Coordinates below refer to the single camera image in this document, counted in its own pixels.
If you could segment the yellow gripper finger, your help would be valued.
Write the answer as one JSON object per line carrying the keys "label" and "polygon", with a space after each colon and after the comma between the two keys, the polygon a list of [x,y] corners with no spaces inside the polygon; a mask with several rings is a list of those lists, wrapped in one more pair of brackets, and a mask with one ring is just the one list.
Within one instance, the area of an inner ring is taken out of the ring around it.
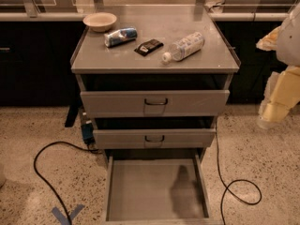
{"label": "yellow gripper finger", "polygon": [[288,66],[281,73],[272,72],[259,109],[258,126],[275,127],[299,101],[300,67]]}
{"label": "yellow gripper finger", "polygon": [[280,27],[276,27],[269,34],[261,38],[256,47],[262,51],[275,51],[278,47],[278,34]]}

